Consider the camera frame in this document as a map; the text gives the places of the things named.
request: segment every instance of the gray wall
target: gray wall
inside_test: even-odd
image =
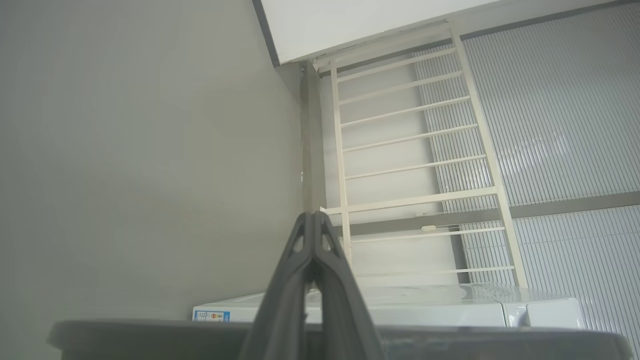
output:
[[[297,86],[248,0],[0,3],[0,358],[263,290],[301,210]]]

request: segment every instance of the white washing machine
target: white washing machine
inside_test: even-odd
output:
[[[361,288],[376,325],[584,329],[577,299],[496,284]],[[252,322],[264,293],[193,308],[193,321]],[[307,295],[307,322],[322,322],[322,295]]]

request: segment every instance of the white metal rack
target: white metal rack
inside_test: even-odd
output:
[[[415,41],[416,39],[426,38],[429,36],[449,33],[450,38],[452,39],[453,47],[450,49],[438,51],[435,53],[414,57],[407,60],[397,61],[395,63],[387,64],[384,66],[376,67],[369,70],[364,70],[361,72],[357,72],[355,74],[350,74],[348,76],[338,77],[337,66],[340,62],[348,60],[350,58],[356,56],[362,56],[363,54],[367,54],[370,52],[379,53],[381,50],[384,51],[386,48],[397,46],[398,44],[407,43],[411,41]],[[343,81],[348,81],[351,79],[356,79],[361,76],[366,76],[369,74],[375,74],[377,72],[394,69],[396,67],[409,65],[411,63],[415,63],[417,61],[427,60],[431,58],[436,58],[439,56],[444,56],[448,54],[454,53],[457,57],[458,63],[460,65],[460,71],[451,72],[449,74],[444,74],[441,76],[436,76],[429,79],[423,79],[419,81],[414,81],[411,83],[392,86],[390,88],[386,88],[383,90],[378,90],[374,92],[370,92],[368,94],[359,95],[356,97],[351,97],[347,99],[340,99],[338,84]],[[400,239],[408,239],[408,238],[429,238],[432,236],[442,236],[442,233],[437,234],[420,234],[420,235],[411,235],[411,236],[395,236],[395,237],[387,237],[387,238],[376,238],[371,240],[359,240],[359,241],[351,241],[351,231],[350,231],[350,223],[349,223],[349,214],[356,213],[360,211],[372,211],[377,209],[387,209],[387,208],[395,208],[400,206],[411,206],[417,204],[428,204],[434,202],[443,202],[448,200],[457,200],[457,199],[467,199],[471,197],[482,197],[482,196],[495,196],[497,199],[498,209],[500,212],[500,217],[502,220],[503,226],[501,227],[492,227],[488,229],[474,229],[467,231],[452,231],[447,234],[465,234],[470,232],[473,233],[483,233],[489,231],[504,231],[506,234],[506,245],[509,253],[509,260],[511,265],[509,266],[500,266],[493,268],[469,268],[469,269],[452,269],[452,270],[439,270],[430,272],[432,274],[446,274],[446,273],[460,273],[460,272],[480,272],[480,271],[492,271],[492,270],[512,270],[514,279],[516,281],[516,285],[521,287],[527,287],[527,280],[525,278],[524,266],[522,263],[522,258],[520,256],[520,250],[518,247],[518,242],[516,239],[515,230],[513,227],[511,213],[509,212],[509,204],[507,201],[504,184],[502,182],[502,178],[499,172],[499,166],[495,155],[495,150],[493,148],[493,144],[490,138],[490,133],[487,128],[486,119],[484,118],[482,107],[480,100],[478,98],[476,84],[474,83],[473,75],[471,73],[471,68],[469,66],[469,62],[467,60],[467,55],[465,53],[465,48],[460,40],[460,35],[456,32],[455,27],[450,23],[446,22],[445,24],[441,24],[438,26],[434,26],[432,28],[428,28],[422,31],[416,31],[401,37],[393,38],[390,40],[383,40],[380,42],[376,42],[374,44],[369,44],[362,46],[358,49],[354,49],[351,51],[345,51],[334,55],[325,56],[324,58],[319,58],[316,60],[317,67],[329,66],[331,73],[331,84],[332,84],[332,99],[333,99],[333,119],[335,126],[335,142],[337,148],[337,164],[338,164],[338,180],[339,180],[339,195],[340,195],[340,207],[339,208],[329,208],[326,209],[326,212],[330,215],[340,214],[342,217],[342,237],[343,237],[343,245],[344,251],[349,259],[351,260],[351,250],[353,244],[363,243],[363,242],[372,242],[372,241],[392,241],[392,240],[400,240]],[[437,81],[444,81],[447,79],[452,79],[456,77],[462,77],[466,84],[468,95],[459,97],[456,99],[449,99],[446,101],[440,101],[433,104],[427,104],[423,106],[418,106],[410,109],[394,111],[391,113],[386,113],[382,115],[377,115],[373,117],[368,117],[366,119],[355,120],[347,123],[342,123],[340,120],[340,106],[344,104],[349,104],[356,101],[361,101],[364,99],[369,99],[371,97],[382,96],[386,94],[390,94],[392,92],[405,90],[409,88],[413,88],[416,86],[425,85],[428,83],[434,83]],[[377,142],[357,147],[343,148],[342,146],[342,128],[350,127],[350,126],[358,126],[360,124],[381,120],[389,117],[393,117],[395,115],[424,111],[432,108],[437,108],[440,106],[447,106],[456,104],[459,102],[470,102],[470,105],[473,109],[473,113],[475,116],[476,123],[465,126],[458,126],[450,129],[444,129],[439,131],[433,131],[430,133],[424,133],[414,136],[408,136],[404,138],[398,138],[395,140],[388,140],[384,142]],[[422,165],[415,165],[411,167],[401,167],[401,168],[392,168],[389,170],[379,171],[379,172],[371,172],[367,174],[358,174],[354,176],[345,176],[344,173],[344,153],[351,151],[360,151],[364,149],[370,149],[373,147],[382,147],[386,145],[391,145],[394,143],[400,142],[408,142],[412,140],[431,138],[434,136],[440,136],[445,134],[457,133],[460,131],[478,131],[480,139],[482,141],[484,154],[477,156],[469,156],[465,158],[457,158],[453,160],[447,161],[439,161],[434,163],[426,163]],[[420,196],[420,197],[411,197],[407,199],[396,199],[396,200],[388,200],[382,202],[374,202],[369,204],[359,204],[359,205],[349,205],[347,202],[347,190],[346,190],[346,181],[351,179],[358,179],[362,177],[371,177],[378,176],[382,174],[389,174],[394,172],[403,172],[408,170],[414,170],[417,168],[429,168],[429,167],[437,167],[440,165],[446,165],[451,163],[460,163],[463,161],[473,161],[485,159],[485,162],[488,167],[489,174],[493,181],[493,186],[486,188],[478,188],[473,190],[462,190],[457,192],[447,192],[447,193],[438,193],[434,195]],[[383,273],[383,274],[366,274],[364,276],[385,276],[385,275],[403,275],[404,273]]]

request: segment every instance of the blue label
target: blue label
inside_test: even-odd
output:
[[[230,318],[230,311],[196,310],[195,314],[193,314],[193,321],[195,322],[229,322]]]

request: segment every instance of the corrugated panel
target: corrugated panel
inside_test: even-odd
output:
[[[640,189],[639,14],[640,4],[630,3],[464,41],[511,204]],[[457,64],[449,56],[416,69],[422,79]],[[420,90],[425,103],[464,94],[459,79]],[[426,120],[440,129],[473,118],[460,104],[429,111]],[[435,161],[480,151],[468,134],[431,145]],[[490,183],[479,161],[438,169],[438,180],[443,191]],[[492,206],[461,200],[445,210]]]
[[[589,329],[625,335],[640,354],[640,206],[513,223],[529,287],[577,297]],[[463,244],[469,267],[507,261],[502,233],[465,235]],[[513,284],[508,272],[470,278]]]

